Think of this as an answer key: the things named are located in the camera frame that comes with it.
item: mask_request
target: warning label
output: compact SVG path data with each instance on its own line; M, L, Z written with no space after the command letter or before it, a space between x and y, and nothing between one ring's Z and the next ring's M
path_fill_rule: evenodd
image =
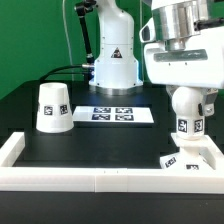
M111 58L123 58L121 55L121 52L119 50L119 48L117 48L114 53L112 54Z

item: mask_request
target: black surface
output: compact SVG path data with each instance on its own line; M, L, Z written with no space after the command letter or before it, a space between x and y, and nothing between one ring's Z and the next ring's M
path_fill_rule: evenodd
M26 148L15 166L159 168L176 152L170 138L175 114L165 88L111 97L83 83L67 83L75 106L150 107L155 124L75 123L63 134L36 131L39 83L30 81L0 101L0 145L25 131ZM224 100L206 119L206 134L223 151ZM0 223L224 223L223 195L0 192Z

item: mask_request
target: paper cup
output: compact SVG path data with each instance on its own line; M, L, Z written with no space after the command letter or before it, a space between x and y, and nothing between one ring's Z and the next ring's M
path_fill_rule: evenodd
M60 133L74 127L67 85L45 83L40 85L37 112L37 130Z

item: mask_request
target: metal cylinder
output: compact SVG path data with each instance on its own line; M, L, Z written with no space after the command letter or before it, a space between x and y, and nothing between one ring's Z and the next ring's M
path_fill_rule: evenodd
M165 42L166 51L179 51L185 49L184 39L172 39Z
M211 4L214 0L198 0L199 20L208 20L211 18Z
M199 20L197 1L168 5L153 10L156 39L183 39L195 35L194 22Z

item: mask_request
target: green background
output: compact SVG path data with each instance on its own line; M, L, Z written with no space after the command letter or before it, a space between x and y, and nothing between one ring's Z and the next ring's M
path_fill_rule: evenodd
M74 12L77 2L81 0L66 0L67 23L75 64L85 62L82 34ZM149 8L143 4L141 17L140 1L117 0L117 4L135 20L134 53L142 64L142 45L138 33L141 21L145 24L149 19ZM62 0L1 0L0 9L1 99L25 81L38 79L53 68L69 65L69 57L63 27ZM212 11L214 17L224 16L224 2L215 3ZM88 14L86 19L96 57L99 54L99 24L96 12ZM144 64L141 68L141 74L146 77Z

